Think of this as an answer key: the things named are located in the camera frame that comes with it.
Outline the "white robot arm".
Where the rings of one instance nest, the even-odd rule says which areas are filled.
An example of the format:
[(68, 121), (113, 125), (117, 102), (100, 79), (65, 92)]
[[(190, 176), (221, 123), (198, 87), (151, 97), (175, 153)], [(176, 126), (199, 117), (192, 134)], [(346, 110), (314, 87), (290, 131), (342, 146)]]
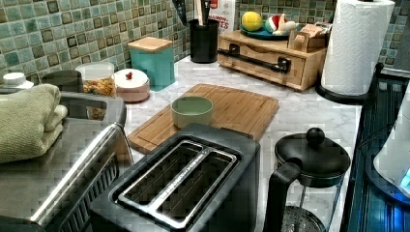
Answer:
[(395, 125), (373, 160), (375, 170), (406, 197), (410, 194), (410, 86), (397, 114)]

